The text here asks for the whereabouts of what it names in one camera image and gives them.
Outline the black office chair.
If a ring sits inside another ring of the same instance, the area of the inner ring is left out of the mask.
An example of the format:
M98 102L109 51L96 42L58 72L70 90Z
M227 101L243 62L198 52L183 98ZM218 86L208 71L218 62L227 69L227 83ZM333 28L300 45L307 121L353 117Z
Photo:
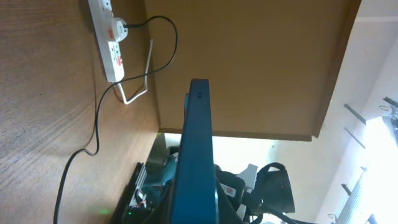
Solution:
M261 223L265 213L284 223L296 221L294 198L285 166L278 162L264 166L257 174L254 189L247 192L245 181L215 167L219 222L222 224Z

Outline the blue Galaxy smartphone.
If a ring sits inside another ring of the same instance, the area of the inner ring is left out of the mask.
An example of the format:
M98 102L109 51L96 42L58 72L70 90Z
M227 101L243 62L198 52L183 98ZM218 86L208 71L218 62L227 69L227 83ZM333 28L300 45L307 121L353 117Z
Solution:
M218 223L209 81L193 79L185 101L168 221Z

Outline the white power strip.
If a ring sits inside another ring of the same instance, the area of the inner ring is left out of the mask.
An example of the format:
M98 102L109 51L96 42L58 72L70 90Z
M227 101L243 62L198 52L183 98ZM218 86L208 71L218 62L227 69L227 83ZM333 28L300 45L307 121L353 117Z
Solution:
M124 77L123 60L121 57L120 42L109 41L105 28L110 18L114 17L110 0L88 0L91 17L103 67L108 82L119 82Z

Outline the white USB charger plug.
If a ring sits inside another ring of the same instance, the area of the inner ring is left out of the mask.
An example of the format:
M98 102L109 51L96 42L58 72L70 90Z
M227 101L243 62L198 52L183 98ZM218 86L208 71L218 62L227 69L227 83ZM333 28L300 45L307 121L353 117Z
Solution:
M105 33L109 41L120 42L127 37L126 22L119 17L112 17L108 20Z

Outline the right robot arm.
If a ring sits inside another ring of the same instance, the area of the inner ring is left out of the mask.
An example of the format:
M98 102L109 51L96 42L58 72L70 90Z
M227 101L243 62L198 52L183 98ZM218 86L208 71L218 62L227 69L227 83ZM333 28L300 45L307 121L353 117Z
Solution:
M145 162L139 162L110 223L141 223L159 205L177 168L181 134L159 133Z

